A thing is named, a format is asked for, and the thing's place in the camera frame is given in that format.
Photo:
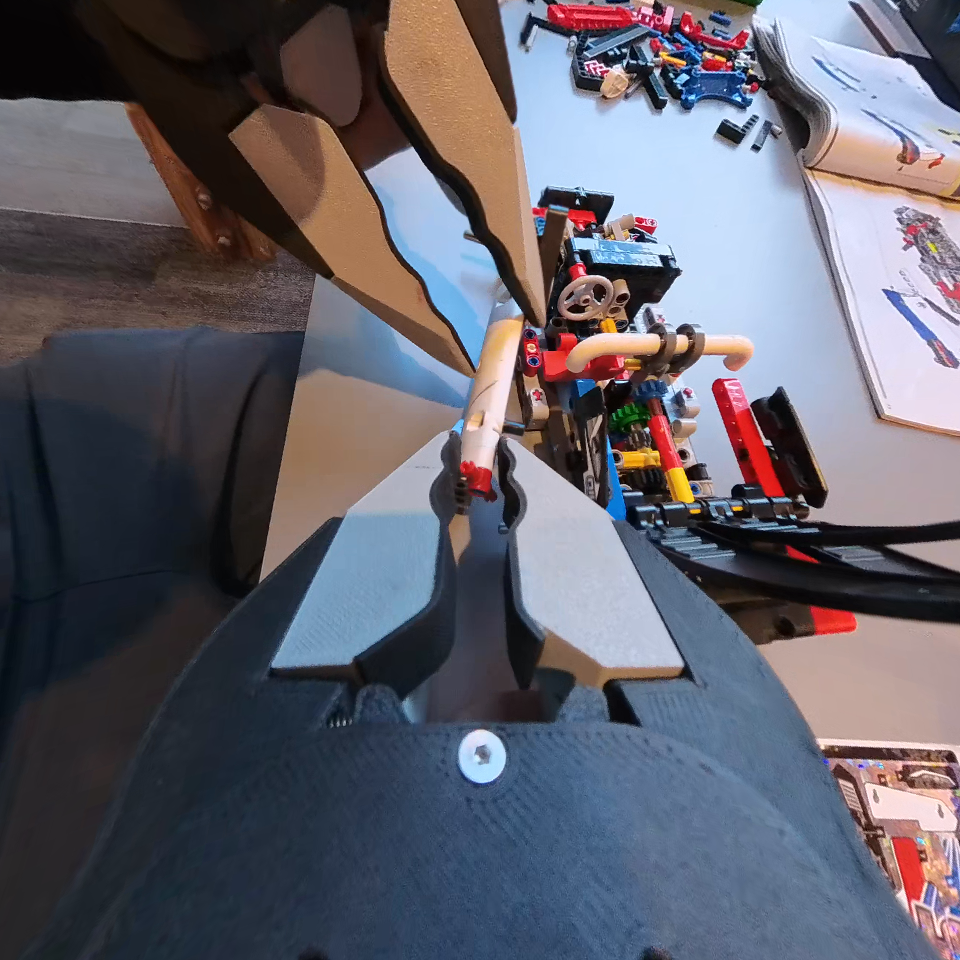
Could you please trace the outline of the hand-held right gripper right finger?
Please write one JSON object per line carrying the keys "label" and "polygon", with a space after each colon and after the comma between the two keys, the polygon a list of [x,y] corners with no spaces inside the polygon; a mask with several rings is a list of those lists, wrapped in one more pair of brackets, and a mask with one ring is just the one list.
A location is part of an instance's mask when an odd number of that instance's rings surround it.
{"label": "hand-held right gripper right finger", "polygon": [[685,662],[613,518],[515,438],[501,442],[509,642],[517,681],[540,669],[600,690],[612,681],[674,679]]}

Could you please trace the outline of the open instruction booklet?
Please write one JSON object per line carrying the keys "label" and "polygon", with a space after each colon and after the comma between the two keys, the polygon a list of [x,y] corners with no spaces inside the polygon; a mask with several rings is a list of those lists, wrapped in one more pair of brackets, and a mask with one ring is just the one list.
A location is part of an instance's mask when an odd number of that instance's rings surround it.
{"label": "open instruction booklet", "polygon": [[902,58],[755,15],[877,415],[959,433],[959,114]]}

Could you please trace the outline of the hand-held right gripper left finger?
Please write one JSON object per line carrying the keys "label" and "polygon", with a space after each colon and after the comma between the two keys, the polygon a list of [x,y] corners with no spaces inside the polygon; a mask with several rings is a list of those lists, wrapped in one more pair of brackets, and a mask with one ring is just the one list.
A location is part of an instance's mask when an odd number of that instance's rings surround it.
{"label": "hand-held right gripper left finger", "polygon": [[406,697],[453,647],[457,569],[443,431],[352,505],[270,663],[272,674],[391,689]]}

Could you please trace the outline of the pile of loose toy bricks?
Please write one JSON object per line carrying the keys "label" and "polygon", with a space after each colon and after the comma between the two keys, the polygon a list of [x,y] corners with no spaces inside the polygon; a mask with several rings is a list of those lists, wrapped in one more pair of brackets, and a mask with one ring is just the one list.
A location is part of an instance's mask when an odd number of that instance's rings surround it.
{"label": "pile of loose toy bricks", "polygon": [[691,113],[703,103],[743,112],[720,120],[714,137],[737,147],[751,138],[759,152],[782,133],[752,108],[764,76],[752,31],[735,27],[723,8],[703,19],[676,2],[528,2],[518,45],[530,52],[540,35],[564,39],[575,90],[608,102],[643,92],[656,113],[669,102]]}

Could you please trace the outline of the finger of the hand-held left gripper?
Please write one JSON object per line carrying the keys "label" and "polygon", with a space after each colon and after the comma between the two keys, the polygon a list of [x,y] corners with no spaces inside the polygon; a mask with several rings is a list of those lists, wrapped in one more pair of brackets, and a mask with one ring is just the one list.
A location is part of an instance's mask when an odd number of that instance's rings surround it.
{"label": "finger of the hand-held left gripper", "polygon": [[263,103],[230,140],[318,256],[330,282],[439,363],[474,376],[459,334],[397,250],[376,192],[334,126]]}
{"label": "finger of the hand-held left gripper", "polygon": [[379,64],[414,149],[458,198],[522,314],[542,328],[545,282],[498,3],[390,2]]}

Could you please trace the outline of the shiny sticker sheet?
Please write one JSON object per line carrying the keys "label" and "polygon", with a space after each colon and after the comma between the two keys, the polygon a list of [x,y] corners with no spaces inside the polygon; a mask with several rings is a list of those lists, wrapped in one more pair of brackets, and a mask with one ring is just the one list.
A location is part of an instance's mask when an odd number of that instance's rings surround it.
{"label": "shiny sticker sheet", "polygon": [[959,749],[821,739],[858,833],[940,958],[959,957]]}

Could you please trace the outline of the toy brick car model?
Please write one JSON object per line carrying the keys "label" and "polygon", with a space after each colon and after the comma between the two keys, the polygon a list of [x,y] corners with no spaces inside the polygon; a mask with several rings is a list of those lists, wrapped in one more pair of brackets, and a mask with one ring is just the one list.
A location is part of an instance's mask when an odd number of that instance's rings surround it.
{"label": "toy brick car model", "polygon": [[783,387],[751,398],[721,377],[711,394],[737,463],[728,494],[692,446],[699,395],[683,375],[728,350],[658,306],[681,274],[655,220],[610,217],[614,196],[549,186],[532,214],[546,324],[492,318],[458,429],[458,507],[495,500],[508,436],[542,442],[547,466],[626,522],[756,644],[856,630],[857,615],[958,623],[958,569],[904,547],[958,544],[958,521],[840,525],[818,519],[829,486]]}

